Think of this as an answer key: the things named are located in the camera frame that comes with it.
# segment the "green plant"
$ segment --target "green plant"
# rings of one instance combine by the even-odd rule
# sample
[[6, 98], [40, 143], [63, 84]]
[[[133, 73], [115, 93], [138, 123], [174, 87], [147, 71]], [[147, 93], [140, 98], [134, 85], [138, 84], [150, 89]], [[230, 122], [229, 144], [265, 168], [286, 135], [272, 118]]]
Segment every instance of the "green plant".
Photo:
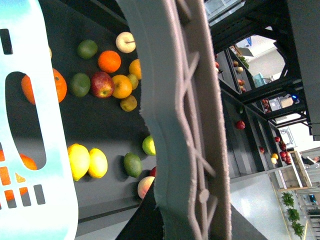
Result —
[[294, 234], [297, 235], [300, 239], [302, 239], [302, 236], [304, 234], [304, 227], [305, 226], [302, 226], [300, 223], [298, 222], [293, 222], [292, 223], [292, 228], [294, 230]]
[[290, 222], [296, 222], [296, 221], [300, 220], [299, 212], [297, 209], [289, 208], [288, 214], [289, 214], [288, 219]]
[[283, 200], [283, 204], [286, 205], [287, 207], [294, 207], [294, 198], [293, 195], [291, 193], [285, 192], [282, 194], [282, 200]]
[[240, 56], [240, 55], [238, 55], [238, 58], [239, 58], [240, 61], [243, 63], [243, 65], [245, 65], [245, 67], [246, 67], [247, 69], [249, 69], [249, 64], [248, 64], [246, 58], [245, 58], [244, 56]]

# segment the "tiled floor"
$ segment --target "tiled floor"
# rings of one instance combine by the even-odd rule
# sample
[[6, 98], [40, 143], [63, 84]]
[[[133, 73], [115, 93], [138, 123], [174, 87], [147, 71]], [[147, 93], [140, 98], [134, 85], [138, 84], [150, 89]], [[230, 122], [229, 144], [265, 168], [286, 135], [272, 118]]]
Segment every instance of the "tiled floor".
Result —
[[268, 240], [291, 240], [278, 198], [267, 174], [230, 186], [233, 206]]

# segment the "person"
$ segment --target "person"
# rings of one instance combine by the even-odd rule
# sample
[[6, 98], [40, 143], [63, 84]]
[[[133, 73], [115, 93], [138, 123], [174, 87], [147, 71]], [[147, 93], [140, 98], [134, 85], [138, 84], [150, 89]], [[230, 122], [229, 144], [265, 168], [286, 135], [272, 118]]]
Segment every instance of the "person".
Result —
[[310, 157], [304, 157], [304, 156], [302, 156], [301, 155], [301, 159], [302, 159], [302, 162], [304, 163], [304, 164], [308, 164], [308, 165], [313, 165], [313, 164], [315, 164], [315, 163], [318, 163], [318, 162], [320, 162], [320, 156], [316, 156], [316, 157], [314, 157], [313, 159], [311, 159]]

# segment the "potted plant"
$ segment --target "potted plant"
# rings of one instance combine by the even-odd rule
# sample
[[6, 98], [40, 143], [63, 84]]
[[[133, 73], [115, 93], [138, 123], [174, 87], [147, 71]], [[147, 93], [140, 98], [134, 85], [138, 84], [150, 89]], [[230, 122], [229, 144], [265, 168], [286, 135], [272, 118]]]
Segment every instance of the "potted plant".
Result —
[[302, 236], [304, 234], [304, 226], [302, 226], [300, 223], [296, 221], [294, 221], [291, 226], [294, 230], [294, 234], [297, 235], [300, 239], [302, 239]]
[[290, 222], [296, 222], [300, 220], [299, 212], [297, 209], [289, 208], [288, 214], [289, 214], [288, 219]]
[[285, 192], [282, 194], [282, 200], [283, 204], [286, 205], [287, 207], [294, 207], [294, 198], [291, 193]]

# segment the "green lime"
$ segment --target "green lime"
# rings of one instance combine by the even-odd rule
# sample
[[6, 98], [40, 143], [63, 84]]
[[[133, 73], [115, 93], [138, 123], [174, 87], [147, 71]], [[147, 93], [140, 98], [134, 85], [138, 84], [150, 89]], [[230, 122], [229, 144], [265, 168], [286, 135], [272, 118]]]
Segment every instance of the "green lime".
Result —
[[83, 97], [89, 92], [90, 86], [90, 78], [80, 72], [72, 77], [69, 84], [69, 91], [76, 97]]
[[145, 154], [150, 155], [150, 156], [155, 156], [156, 155], [156, 147], [155, 147], [155, 142], [153, 137], [147, 136], [142, 143], [142, 149], [145, 152]]
[[77, 49], [77, 53], [79, 55], [79, 57], [83, 58], [83, 59], [90, 59], [92, 58], [98, 51], [98, 46], [97, 44], [90, 40], [84, 40], [82, 41]]
[[126, 173], [131, 177], [137, 178], [142, 173], [142, 162], [140, 157], [132, 152], [128, 152], [124, 156], [123, 164]]

